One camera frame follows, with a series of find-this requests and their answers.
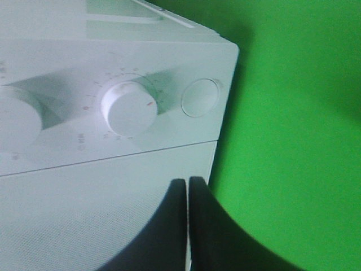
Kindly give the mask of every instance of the green background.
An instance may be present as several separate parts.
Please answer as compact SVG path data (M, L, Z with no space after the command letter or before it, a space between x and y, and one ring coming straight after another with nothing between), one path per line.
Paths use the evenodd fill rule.
M211 187L307 270L361 270L361 1L152 0L241 54Z

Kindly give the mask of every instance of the round button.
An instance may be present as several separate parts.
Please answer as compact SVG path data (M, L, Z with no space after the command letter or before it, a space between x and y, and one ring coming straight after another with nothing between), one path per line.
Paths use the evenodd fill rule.
M182 109L190 117L201 117L218 102L219 89L211 79L200 79L188 86L182 96Z
M153 124L157 104L143 85L126 81L106 92L101 101L101 111L114 133L132 137L143 133Z
M0 87L0 151L21 151L42 130L41 105L26 90Z

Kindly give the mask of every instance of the control panel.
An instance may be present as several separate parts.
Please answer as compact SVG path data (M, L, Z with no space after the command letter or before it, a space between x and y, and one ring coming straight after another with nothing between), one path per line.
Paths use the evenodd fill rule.
M0 48L0 176L216 141L238 53L221 42Z

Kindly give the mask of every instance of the dial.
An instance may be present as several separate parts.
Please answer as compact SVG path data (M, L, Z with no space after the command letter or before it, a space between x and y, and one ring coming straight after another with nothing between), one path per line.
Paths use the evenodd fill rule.
M111 87L100 106L109 128L120 136L145 132L157 116L156 101L142 84L133 81Z
M0 151L21 151L42 130L39 101L28 91L0 86Z

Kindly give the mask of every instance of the timer dial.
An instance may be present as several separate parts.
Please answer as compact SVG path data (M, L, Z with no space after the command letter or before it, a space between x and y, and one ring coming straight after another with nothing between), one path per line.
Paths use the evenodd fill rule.
M111 87L100 108L109 128L125 137L143 133L157 116L156 101L142 84L132 81Z
M0 86L0 152L21 151L41 130L39 101L26 90Z

